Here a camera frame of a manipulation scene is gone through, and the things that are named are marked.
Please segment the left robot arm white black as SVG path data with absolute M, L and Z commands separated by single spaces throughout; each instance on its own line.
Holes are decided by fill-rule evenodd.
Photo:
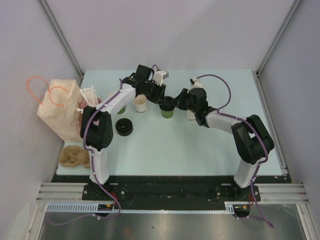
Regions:
M 97 106 L 86 106 L 83 109 L 80 136 L 83 148 L 89 152 L 90 180 L 96 185 L 93 194 L 100 200 L 110 196 L 111 188 L 105 184 L 109 179 L 107 161 L 107 147 L 114 136 L 113 117 L 130 101 L 139 95 L 154 104 L 165 103 L 164 79 L 169 76 L 166 70 L 153 70 L 139 64 L 130 76 L 120 79 L 120 86 L 116 92 L 99 103 Z

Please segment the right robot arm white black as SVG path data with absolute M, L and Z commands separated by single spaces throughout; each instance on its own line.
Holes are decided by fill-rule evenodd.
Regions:
M 249 194 L 248 186 L 252 185 L 260 165 L 269 160 L 269 153 L 275 148 L 274 141 L 261 118 L 253 114 L 247 118 L 220 112 L 209 106 L 207 93 L 203 88 L 183 89 L 173 99 L 176 108 L 189 110 L 199 126 L 218 129 L 233 136 L 240 164 L 233 177 L 230 188 L 231 196 L 242 201 Z

